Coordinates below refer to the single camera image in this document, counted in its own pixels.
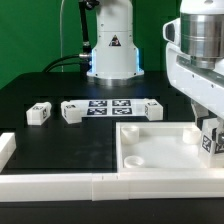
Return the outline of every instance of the black table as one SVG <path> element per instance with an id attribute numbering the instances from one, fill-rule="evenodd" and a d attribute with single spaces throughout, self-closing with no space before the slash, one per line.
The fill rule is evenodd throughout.
<path id="1" fill-rule="evenodd" d="M 126 98 L 156 99 L 165 122 L 194 120 L 190 100 L 170 87 L 162 72 L 147 72 L 127 87 L 89 84 L 78 73 L 20 75 L 0 91 L 0 132 L 14 131 L 17 142 L 1 175 L 116 172 L 116 122 L 146 118 L 84 118 L 68 125 L 60 104 Z M 41 127 L 28 126 L 26 110 L 46 101 L 53 106 L 50 119 Z M 0 223 L 223 223 L 223 207 L 223 199 L 0 203 Z"/>

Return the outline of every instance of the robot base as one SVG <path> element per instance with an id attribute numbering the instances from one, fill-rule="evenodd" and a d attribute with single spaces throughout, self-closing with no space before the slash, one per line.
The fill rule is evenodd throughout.
<path id="1" fill-rule="evenodd" d="M 96 83 L 98 85 L 103 85 L 103 86 L 128 86 L 133 84 L 136 81 L 143 80 L 143 78 L 144 78 L 143 70 L 141 70 L 135 76 L 131 78 L 126 78 L 126 79 L 104 79 L 104 78 L 99 78 L 97 76 L 87 75 L 88 82 Z"/>

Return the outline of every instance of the warning label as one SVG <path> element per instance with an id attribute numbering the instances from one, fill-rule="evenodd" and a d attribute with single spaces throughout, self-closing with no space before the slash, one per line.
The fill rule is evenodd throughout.
<path id="1" fill-rule="evenodd" d="M 118 40 L 117 36 L 114 35 L 112 41 L 110 42 L 109 46 L 111 47 L 121 47 L 120 41 Z"/>

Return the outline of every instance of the green wall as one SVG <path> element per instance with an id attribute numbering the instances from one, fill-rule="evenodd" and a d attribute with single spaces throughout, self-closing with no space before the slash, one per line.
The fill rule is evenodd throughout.
<path id="1" fill-rule="evenodd" d="M 0 8 L 0 88 L 16 76 L 39 72 L 60 57 L 59 15 L 62 0 L 7 0 Z M 181 0 L 133 0 L 135 44 L 145 70 L 165 70 L 162 26 L 179 15 Z M 90 40 L 96 43 L 95 12 L 87 12 Z M 64 55 L 81 51 L 78 0 L 66 0 Z M 77 67 L 66 68 L 76 71 Z"/>

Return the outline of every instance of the white tray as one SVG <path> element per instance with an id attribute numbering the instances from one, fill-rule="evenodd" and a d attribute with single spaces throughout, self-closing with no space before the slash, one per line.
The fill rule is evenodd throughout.
<path id="1" fill-rule="evenodd" d="M 121 128 L 139 128 L 139 142 L 122 144 Z M 183 129 L 194 127 L 193 123 L 118 123 L 117 161 L 119 172 L 147 172 L 157 169 L 206 168 L 198 157 L 199 145 L 183 142 Z M 144 168 L 125 168 L 124 159 L 138 156 L 145 160 Z"/>

